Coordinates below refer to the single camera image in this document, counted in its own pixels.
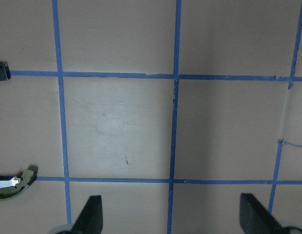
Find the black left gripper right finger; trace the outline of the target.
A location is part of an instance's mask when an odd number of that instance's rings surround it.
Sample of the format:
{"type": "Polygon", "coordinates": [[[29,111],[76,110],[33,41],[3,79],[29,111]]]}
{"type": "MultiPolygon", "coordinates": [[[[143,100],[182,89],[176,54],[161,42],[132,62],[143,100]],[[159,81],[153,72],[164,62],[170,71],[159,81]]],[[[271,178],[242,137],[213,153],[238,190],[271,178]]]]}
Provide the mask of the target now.
{"type": "Polygon", "coordinates": [[[253,194],[240,195],[240,226],[245,234],[283,234],[283,227],[253,194]]]}

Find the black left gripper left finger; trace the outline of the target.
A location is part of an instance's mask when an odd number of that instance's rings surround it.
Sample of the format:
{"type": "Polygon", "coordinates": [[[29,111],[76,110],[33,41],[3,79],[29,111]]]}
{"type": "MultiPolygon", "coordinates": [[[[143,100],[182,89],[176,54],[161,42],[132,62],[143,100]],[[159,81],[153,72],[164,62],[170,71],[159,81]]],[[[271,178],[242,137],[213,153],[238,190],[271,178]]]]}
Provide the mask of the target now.
{"type": "Polygon", "coordinates": [[[72,234],[101,234],[103,228],[102,199],[92,195],[74,223],[72,234]]]}

